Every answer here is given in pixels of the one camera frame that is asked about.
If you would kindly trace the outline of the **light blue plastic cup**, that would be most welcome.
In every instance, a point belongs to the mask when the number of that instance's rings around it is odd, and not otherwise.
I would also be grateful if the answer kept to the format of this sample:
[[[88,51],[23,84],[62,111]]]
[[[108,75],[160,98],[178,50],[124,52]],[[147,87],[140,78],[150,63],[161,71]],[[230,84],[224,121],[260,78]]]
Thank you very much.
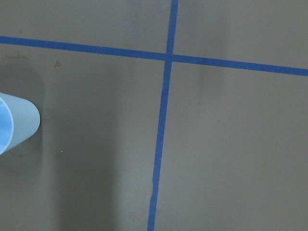
[[[23,98],[0,94],[0,153],[34,135],[40,125],[36,106]]]

